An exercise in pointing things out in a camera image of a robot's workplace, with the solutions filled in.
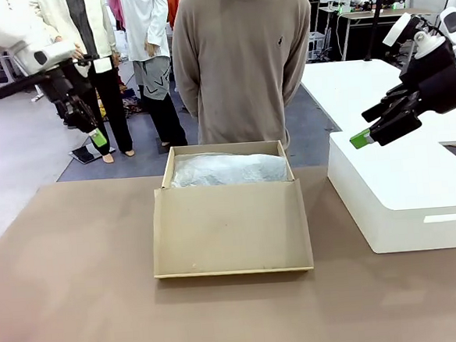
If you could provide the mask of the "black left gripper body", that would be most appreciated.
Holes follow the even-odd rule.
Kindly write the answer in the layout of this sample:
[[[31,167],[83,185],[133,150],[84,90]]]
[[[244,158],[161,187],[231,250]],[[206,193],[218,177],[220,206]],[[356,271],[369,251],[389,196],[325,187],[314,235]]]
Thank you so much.
[[[79,97],[91,89],[91,82],[77,69],[77,64],[66,62],[45,73],[48,77],[40,83],[40,89],[51,103],[69,101],[69,97]]]

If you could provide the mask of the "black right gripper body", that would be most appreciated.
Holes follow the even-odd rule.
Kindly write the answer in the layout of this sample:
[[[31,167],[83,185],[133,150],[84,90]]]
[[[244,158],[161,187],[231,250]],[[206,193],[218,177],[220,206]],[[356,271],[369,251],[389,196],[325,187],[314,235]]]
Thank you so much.
[[[409,93],[407,111],[419,116],[456,109],[456,56],[449,41],[420,59],[412,59],[399,78]]]

